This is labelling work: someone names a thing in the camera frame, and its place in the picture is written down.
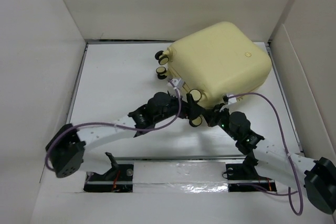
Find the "yellow suitcase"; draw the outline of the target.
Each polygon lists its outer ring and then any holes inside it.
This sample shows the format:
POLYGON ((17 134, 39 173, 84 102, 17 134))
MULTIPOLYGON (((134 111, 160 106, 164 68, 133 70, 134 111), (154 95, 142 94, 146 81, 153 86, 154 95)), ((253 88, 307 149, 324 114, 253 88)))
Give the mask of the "yellow suitcase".
POLYGON ((182 79, 181 92, 198 90, 199 105, 210 109, 223 96, 257 90, 266 81, 272 64, 266 52, 236 25, 220 22, 179 39, 155 54, 159 75, 182 79))

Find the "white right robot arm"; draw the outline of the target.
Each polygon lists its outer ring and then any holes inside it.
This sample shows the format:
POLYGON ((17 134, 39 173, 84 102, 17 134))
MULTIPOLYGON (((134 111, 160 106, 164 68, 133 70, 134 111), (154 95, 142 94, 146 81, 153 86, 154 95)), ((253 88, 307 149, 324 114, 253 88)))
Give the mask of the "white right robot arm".
POLYGON ((212 109, 203 116, 208 126, 219 126, 235 141, 236 148, 246 155, 242 166, 246 177, 271 178, 300 190, 321 212, 329 215, 335 212, 335 166, 329 159, 287 153, 284 147, 276 146, 255 133, 242 112, 212 109))

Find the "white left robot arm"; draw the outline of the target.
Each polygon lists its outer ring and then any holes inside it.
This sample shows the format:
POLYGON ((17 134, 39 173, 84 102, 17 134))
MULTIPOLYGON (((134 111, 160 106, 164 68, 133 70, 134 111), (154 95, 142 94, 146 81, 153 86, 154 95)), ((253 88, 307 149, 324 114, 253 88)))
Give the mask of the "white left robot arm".
POLYGON ((45 166, 57 178, 65 178, 88 162, 89 151, 117 140, 158 131, 178 118, 193 121, 204 108, 187 94, 187 100, 158 92, 148 102, 112 123, 91 122, 63 125, 46 145, 45 166))

